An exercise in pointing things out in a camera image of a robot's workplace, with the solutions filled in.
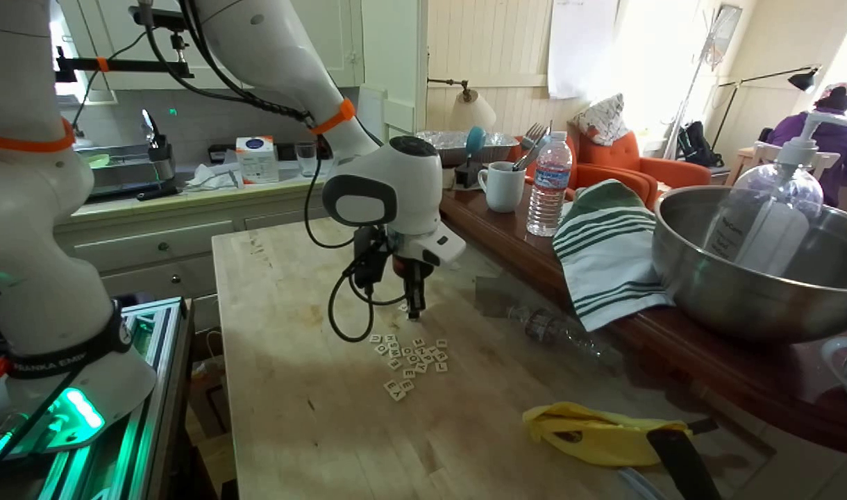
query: black handle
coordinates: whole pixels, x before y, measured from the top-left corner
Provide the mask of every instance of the black handle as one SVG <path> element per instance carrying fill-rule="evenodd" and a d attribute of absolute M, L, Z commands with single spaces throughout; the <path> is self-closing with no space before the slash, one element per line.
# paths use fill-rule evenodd
<path fill-rule="evenodd" d="M 76 71 L 97 71 L 97 59 L 55 59 L 55 80 L 76 80 Z M 107 63 L 109 71 L 175 71 L 180 78 L 196 78 L 190 63 L 184 62 L 134 62 L 134 59 L 114 59 Z"/>
<path fill-rule="evenodd" d="M 712 473 L 704 463 L 704 456 L 693 440 L 680 431 L 659 427 L 648 433 L 651 446 L 662 456 L 669 469 L 675 488 L 686 500 L 722 500 Z"/>

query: striped towel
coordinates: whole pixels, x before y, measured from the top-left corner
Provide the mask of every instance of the striped towel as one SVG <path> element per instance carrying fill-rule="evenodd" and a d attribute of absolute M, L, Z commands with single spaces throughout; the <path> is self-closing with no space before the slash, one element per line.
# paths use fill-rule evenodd
<path fill-rule="evenodd" d="M 586 190 L 561 217 L 552 248 L 586 331 L 669 305 L 651 265 L 652 215 L 620 180 Z"/>

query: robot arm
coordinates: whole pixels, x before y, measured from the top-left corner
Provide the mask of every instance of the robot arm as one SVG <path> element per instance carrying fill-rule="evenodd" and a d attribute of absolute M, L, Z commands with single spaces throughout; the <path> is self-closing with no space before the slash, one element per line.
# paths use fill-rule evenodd
<path fill-rule="evenodd" d="M 212 52 L 268 99 L 287 99 L 330 123 L 336 178 L 326 187 L 326 209 L 355 227 L 382 224 L 394 244 L 405 277 L 412 316 L 419 316 L 422 277 L 454 262 L 464 242 L 439 223 L 441 167 L 436 149 L 415 137 L 379 148 L 327 78 L 290 0 L 204 0 L 197 21 Z"/>
<path fill-rule="evenodd" d="M 464 248 L 439 223 L 436 149 L 422 140 L 379 148 L 365 134 L 290 0 L 204 0 L 196 8 L 212 52 L 236 78 L 304 109 L 330 141 L 339 160 L 326 187 L 330 217 L 361 235 L 382 231 L 412 284 L 412 316 L 419 315 L 426 273 Z M 47 0 L 0 0 L 0 333 L 16 358 L 0 378 L 0 456 L 22 456 L 28 441 L 46 451 L 86 445 L 134 410 L 157 380 L 129 346 L 101 274 L 53 235 L 55 223 L 86 201 L 93 178 L 55 110 L 47 13 Z M 59 396 L 47 408 L 64 408 L 66 420 L 51 410 L 53 426 L 28 426 L 47 396 Z"/>

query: plywood table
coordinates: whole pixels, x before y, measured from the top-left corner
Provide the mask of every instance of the plywood table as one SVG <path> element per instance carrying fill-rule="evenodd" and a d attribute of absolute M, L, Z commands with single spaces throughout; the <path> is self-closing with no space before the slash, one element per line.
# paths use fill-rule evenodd
<path fill-rule="evenodd" d="M 315 223 L 319 238 L 348 231 Z M 215 238 L 233 456 L 241 496 L 637 496 L 613 469 L 586 466 L 523 431 L 523 410 L 555 399 L 633 416 L 700 420 L 630 369 L 612 341 L 594 349 L 537 345 L 526 310 L 545 298 L 470 248 L 427 280 L 419 321 L 379 309 L 373 333 L 402 349 L 441 341 L 448 373 L 422 373 L 393 399 L 379 341 L 348 345 L 327 326 L 327 295 L 350 251 L 316 251 L 304 224 Z M 382 298 L 400 288 L 393 273 Z M 365 326 L 368 305 L 344 288 L 336 316 Z M 727 431 L 697 435 L 731 495 L 765 462 Z M 665 469 L 644 473 L 669 496 Z"/>

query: cabinet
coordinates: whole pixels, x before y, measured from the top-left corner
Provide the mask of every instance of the cabinet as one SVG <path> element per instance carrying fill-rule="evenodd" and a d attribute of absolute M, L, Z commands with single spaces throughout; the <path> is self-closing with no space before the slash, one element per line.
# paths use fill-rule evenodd
<path fill-rule="evenodd" d="M 97 202 L 55 227 L 59 244 L 97 267 L 112 298 L 196 298 L 196 331 L 219 326 L 212 238 L 298 223 L 305 187 Z"/>
<path fill-rule="evenodd" d="M 114 52 L 132 45 L 143 24 L 134 21 L 132 5 L 122 0 L 59 0 L 72 31 L 86 31 L 89 35 L 76 40 L 82 56 Z M 177 0 L 157 0 L 157 8 L 177 10 Z M 365 51 L 361 51 L 361 0 L 296 0 L 291 3 L 305 31 L 327 67 L 336 87 L 359 87 L 365 78 Z M 161 52 L 175 62 L 171 46 L 171 34 L 159 31 Z M 122 59 L 152 62 L 148 41 L 139 41 Z M 193 84 L 201 88 L 223 88 L 216 74 L 201 59 L 196 46 L 187 51 L 187 62 L 196 71 Z M 171 74 L 148 71 L 109 71 L 114 88 L 177 88 Z"/>

